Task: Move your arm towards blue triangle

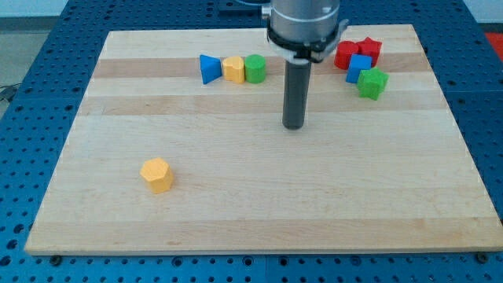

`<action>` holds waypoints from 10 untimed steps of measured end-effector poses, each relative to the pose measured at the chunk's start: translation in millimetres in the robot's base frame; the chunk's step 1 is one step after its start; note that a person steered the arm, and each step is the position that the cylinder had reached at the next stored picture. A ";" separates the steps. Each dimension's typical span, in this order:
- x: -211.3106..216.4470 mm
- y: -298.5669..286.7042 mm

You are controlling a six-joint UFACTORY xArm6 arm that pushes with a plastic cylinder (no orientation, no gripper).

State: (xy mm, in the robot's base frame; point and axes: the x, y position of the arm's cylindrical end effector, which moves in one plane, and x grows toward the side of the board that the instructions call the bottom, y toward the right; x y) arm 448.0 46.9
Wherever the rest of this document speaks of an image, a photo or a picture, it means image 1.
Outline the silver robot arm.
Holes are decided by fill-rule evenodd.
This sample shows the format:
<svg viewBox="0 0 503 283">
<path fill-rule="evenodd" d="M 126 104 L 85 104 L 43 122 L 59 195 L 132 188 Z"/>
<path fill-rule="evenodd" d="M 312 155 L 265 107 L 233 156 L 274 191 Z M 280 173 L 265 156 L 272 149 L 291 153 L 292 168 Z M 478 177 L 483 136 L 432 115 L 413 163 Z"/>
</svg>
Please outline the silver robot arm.
<svg viewBox="0 0 503 283">
<path fill-rule="evenodd" d="M 320 63 L 347 29 L 339 13 L 340 0 L 270 0 L 262 6 L 267 42 L 288 63 Z"/>
</svg>

